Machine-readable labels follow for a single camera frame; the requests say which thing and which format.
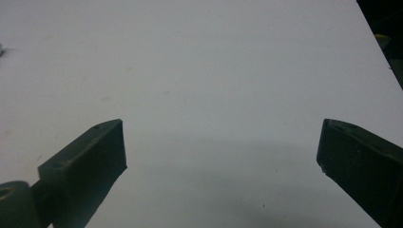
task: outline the white surface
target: white surface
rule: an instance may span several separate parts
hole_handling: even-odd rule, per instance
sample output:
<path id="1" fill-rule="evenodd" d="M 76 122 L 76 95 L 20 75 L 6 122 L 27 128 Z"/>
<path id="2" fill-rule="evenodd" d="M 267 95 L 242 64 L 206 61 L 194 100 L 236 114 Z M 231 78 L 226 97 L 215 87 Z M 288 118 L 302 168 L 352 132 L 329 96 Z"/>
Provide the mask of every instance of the white surface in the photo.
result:
<path id="1" fill-rule="evenodd" d="M 324 118 L 403 146 L 354 0 L 3 0 L 0 40 L 0 182 L 124 121 L 128 169 L 89 228 L 377 227 L 316 164 Z"/>

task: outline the dark green clamp jaw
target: dark green clamp jaw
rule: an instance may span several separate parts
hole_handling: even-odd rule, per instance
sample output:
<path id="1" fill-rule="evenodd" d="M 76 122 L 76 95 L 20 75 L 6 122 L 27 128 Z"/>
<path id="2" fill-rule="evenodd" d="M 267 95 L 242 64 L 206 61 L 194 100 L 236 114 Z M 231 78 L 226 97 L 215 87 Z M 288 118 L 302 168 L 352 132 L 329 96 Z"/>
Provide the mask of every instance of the dark green clamp jaw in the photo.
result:
<path id="1" fill-rule="evenodd" d="M 381 227 L 403 227 L 403 149 L 350 123 L 325 120 L 317 163 Z"/>
<path id="2" fill-rule="evenodd" d="M 0 184 L 0 227 L 83 228 L 126 168 L 122 121 L 97 124 L 40 165 L 31 188 Z"/>

